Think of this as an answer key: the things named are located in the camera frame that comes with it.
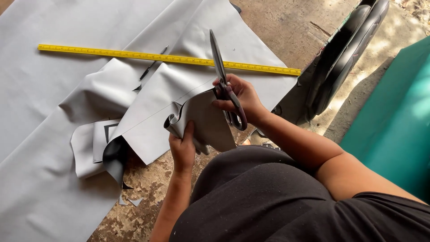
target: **dirt floor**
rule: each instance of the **dirt floor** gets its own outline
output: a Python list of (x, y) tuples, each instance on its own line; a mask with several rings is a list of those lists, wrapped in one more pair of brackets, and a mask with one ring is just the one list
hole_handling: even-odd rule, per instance
[[(430, 35), (429, 17), (430, 1), (392, 1), (390, 10), (376, 35), (330, 103), (329, 108), (310, 123), (298, 125), (340, 143), (397, 53), (402, 48)], [(296, 90), (293, 89), (291, 93), (297, 92), (297, 95), (300, 95), (298, 89), (303, 86), (296, 87)], [(300, 102), (301, 98), (296, 95), (288, 98), (287, 95), (281, 101), (283, 111), (287, 112), (283, 116), (288, 116), (287, 120), (296, 117), (295, 114), (288, 113), (289, 109), (295, 109), (297, 106), (291, 104), (292, 100)], [(251, 136), (252, 144), (267, 141), (257, 132)]]

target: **person's right hand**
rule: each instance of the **person's right hand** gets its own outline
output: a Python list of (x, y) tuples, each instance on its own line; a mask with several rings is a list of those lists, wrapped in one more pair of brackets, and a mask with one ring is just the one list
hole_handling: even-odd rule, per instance
[[(218, 85), (218, 82), (219, 80), (216, 79), (212, 84), (216, 86)], [(265, 113), (268, 112), (268, 110), (260, 102), (257, 92), (251, 83), (239, 78), (234, 74), (227, 74), (227, 82), (228, 85), (231, 86), (234, 94), (236, 94), (237, 98), (239, 99), (248, 123), (254, 124)], [(212, 102), (212, 104), (219, 109), (228, 112), (236, 112), (236, 109), (230, 100), (215, 100)]]

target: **green mat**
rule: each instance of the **green mat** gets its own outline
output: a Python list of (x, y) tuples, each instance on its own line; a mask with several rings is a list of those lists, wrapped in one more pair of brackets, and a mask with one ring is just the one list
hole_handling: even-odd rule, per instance
[(341, 147), (430, 203), (430, 37), (400, 51)]

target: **purple scissor handle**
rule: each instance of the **purple scissor handle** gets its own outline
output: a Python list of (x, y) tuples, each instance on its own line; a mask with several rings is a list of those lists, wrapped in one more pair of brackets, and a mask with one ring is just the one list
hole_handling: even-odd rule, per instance
[(216, 89), (219, 91), (217, 98), (221, 100), (231, 100), (233, 102), (233, 105), (236, 108), (237, 115), (236, 113), (233, 113), (233, 112), (224, 112), (224, 114), (234, 127), (236, 127), (240, 131), (244, 131), (248, 127), (248, 122), (246, 121), (245, 112), (243, 111), (243, 108), (240, 105), (239, 99), (237, 98), (236, 94), (234, 94), (231, 87), (227, 85), (227, 77), (225, 75), (224, 63), (222, 62), (221, 54), (219, 52), (215, 35), (212, 29), (209, 30), (209, 32), (210, 32), (212, 54), (214, 56), (215, 70), (219, 79), (219, 83), (216, 86)]

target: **yellow measuring stick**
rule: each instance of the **yellow measuring stick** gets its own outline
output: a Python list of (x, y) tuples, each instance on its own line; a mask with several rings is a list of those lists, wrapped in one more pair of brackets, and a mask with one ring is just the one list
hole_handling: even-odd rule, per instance
[[(149, 53), (140, 53), (140, 52), (124, 51), (124, 50), (104, 50), (104, 49), (60, 46), (60, 45), (50, 45), (50, 44), (40, 44), (37, 47), (37, 49), (48, 50), (48, 51), (58, 51), (58, 52), (68, 52), (68, 53), (98, 55), (98, 56), (112, 56), (112, 57), (134, 58), (134, 59), (144, 59), (144, 60), (153, 60), (153, 61), (162, 61), (162, 62), (174, 62), (174, 63), (190, 64), (190, 65), (214, 66), (214, 61), (209, 59), (149, 54)], [(224, 61), (224, 67), (232, 68), (232, 69), (240, 69), (240, 70), (278, 73), (278, 74), (293, 75), (293, 76), (300, 76), (301, 74), (300, 69), (292, 69), (292, 68), (276, 67), (276, 66), (268, 66), (268, 65), (246, 64), (246, 63), (229, 62), (229, 61)]]

